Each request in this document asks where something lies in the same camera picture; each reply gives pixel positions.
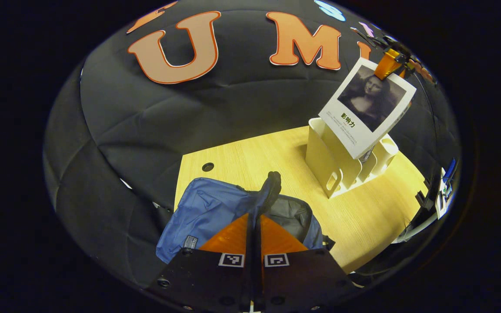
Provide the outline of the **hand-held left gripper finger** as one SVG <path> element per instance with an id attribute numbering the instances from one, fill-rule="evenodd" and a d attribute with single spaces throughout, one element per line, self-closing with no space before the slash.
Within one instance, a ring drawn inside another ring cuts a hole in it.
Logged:
<path id="1" fill-rule="evenodd" d="M 252 260 L 247 253 L 248 214 L 201 249 L 181 248 L 146 289 L 181 313 L 240 313 L 252 303 Z"/>
<path id="2" fill-rule="evenodd" d="M 355 285 L 326 248 L 307 248 L 267 216 L 256 225 L 255 289 L 264 313 L 331 313 Z"/>

